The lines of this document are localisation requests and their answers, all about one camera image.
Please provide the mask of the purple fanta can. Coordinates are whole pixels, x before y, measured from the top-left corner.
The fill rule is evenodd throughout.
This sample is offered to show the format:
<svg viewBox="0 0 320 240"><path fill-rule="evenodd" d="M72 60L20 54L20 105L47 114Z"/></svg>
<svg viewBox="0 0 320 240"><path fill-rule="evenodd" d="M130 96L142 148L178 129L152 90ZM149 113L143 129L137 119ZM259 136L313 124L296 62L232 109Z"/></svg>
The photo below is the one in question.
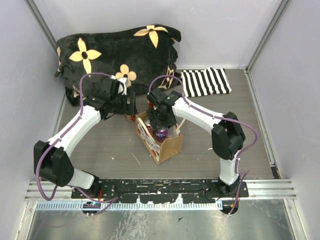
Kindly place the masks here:
<svg viewBox="0 0 320 240"><path fill-rule="evenodd" d="M168 137L168 132L169 132L169 129L167 126L160 126L155 131L155 139L158 142L162 143Z"/></svg>

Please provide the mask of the burlap watermelon canvas bag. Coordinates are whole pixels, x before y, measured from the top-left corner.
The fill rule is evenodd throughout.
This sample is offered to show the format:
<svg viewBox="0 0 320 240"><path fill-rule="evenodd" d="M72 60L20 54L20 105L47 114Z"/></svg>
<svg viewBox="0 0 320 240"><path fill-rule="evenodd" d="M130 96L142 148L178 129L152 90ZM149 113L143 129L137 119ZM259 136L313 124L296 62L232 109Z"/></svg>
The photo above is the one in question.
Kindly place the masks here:
<svg viewBox="0 0 320 240"><path fill-rule="evenodd" d="M182 150L183 135L180 133L180 125L174 125L169 129L169 137L166 137L162 142L156 139L156 134L151 135L149 127L145 124L147 113L143 112L135 116L135 130L142 143L150 153L157 165L179 154Z"/></svg>

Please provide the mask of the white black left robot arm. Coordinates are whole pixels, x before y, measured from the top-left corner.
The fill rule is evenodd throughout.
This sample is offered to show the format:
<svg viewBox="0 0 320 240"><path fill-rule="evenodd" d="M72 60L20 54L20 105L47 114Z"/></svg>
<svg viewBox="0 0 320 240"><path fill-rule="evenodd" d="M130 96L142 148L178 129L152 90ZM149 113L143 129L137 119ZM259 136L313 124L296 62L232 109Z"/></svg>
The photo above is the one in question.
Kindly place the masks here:
<svg viewBox="0 0 320 240"><path fill-rule="evenodd" d="M94 96L80 98L80 109L69 123L47 141L39 140L33 147L33 165L41 196L50 201L42 188L41 179L55 187L69 186L83 196L96 198L102 191L100 179L92 173L74 168L70 157L82 138L95 125L114 115L134 115L135 94L128 91L129 79L106 76Z"/></svg>

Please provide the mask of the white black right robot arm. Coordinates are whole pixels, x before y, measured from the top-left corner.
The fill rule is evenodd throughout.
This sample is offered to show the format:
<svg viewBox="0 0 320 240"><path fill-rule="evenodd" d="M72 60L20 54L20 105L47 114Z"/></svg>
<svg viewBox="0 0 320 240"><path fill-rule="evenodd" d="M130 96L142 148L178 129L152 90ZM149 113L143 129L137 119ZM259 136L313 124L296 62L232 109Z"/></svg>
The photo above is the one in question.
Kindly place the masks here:
<svg viewBox="0 0 320 240"><path fill-rule="evenodd" d="M154 106L146 111L153 130L160 127L170 128L177 123L176 118L179 117L210 134L212 149L220 159L218 189L223 196L231 197L239 186L237 156L246 139L237 116L232 112L224 115L210 111L188 101L177 91L166 94L154 89L148 93L147 100Z"/></svg>

